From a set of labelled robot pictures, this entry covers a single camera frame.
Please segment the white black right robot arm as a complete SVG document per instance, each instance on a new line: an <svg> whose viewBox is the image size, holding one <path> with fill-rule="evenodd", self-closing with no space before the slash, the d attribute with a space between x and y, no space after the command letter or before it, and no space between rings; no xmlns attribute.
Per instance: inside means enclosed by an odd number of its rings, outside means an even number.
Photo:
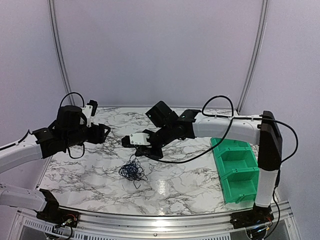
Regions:
<svg viewBox="0 0 320 240"><path fill-rule="evenodd" d="M274 115L264 111L262 115L212 115L203 110L187 109L177 115L163 101L154 105L147 117L158 128L156 132L145 129L129 135L129 142L137 153L155 161L163 161L162 148L174 140L216 138L214 150L223 142L240 141L258 145L257 167L259 179L254 208L247 219L258 224L267 216L271 205L277 176L282 162L283 139Z"/></svg>

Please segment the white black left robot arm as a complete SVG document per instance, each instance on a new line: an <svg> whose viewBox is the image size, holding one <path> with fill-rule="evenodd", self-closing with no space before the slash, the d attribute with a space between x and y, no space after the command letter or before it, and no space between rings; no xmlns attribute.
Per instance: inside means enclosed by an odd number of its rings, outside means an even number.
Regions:
<svg viewBox="0 0 320 240"><path fill-rule="evenodd" d="M0 148L0 171L4 173L25 163L47 159L57 153L70 153L73 146L85 143L102 144L111 131L109 126L94 124L92 117L96 107L61 106L56 120L49 127L27 132L18 141ZM1 183L0 204L42 212L53 223L63 219L59 203L46 190L30 190Z"/></svg>

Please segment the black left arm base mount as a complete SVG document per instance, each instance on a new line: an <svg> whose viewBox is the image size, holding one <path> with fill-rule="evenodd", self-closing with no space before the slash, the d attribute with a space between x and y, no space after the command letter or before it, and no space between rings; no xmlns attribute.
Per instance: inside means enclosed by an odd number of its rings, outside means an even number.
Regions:
<svg viewBox="0 0 320 240"><path fill-rule="evenodd" d="M57 205L46 206L42 211L36 211L36 218L55 224L56 228L76 228L79 222L78 211L60 208Z"/></svg>

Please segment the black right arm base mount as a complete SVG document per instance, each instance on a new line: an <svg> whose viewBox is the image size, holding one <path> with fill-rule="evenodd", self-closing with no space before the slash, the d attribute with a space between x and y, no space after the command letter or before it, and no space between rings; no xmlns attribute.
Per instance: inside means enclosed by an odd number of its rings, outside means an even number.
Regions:
<svg viewBox="0 0 320 240"><path fill-rule="evenodd" d="M230 223L234 229L247 228L273 220L274 215L270 205L268 207L260 207L254 204L250 210L234 212L230 215Z"/></svg>

